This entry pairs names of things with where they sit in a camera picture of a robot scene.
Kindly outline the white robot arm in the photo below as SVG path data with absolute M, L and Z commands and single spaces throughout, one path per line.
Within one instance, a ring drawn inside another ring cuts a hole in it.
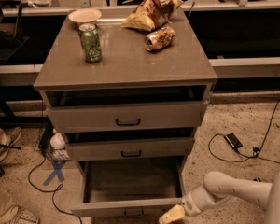
M 264 208 L 264 224 L 280 224 L 280 171 L 272 183 L 238 179 L 218 171 L 209 172 L 201 186 L 186 194 L 181 204 L 159 218 L 159 224 L 171 224 L 185 215 L 197 216 L 234 198 Z

